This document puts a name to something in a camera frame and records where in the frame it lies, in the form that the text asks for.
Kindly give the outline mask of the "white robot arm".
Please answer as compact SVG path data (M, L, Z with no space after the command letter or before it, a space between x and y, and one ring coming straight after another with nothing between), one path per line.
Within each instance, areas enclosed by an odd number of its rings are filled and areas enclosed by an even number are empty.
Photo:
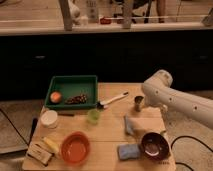
M172 75L158 70L141 85L146 106L166 105L213 130L213 100L171 88Z

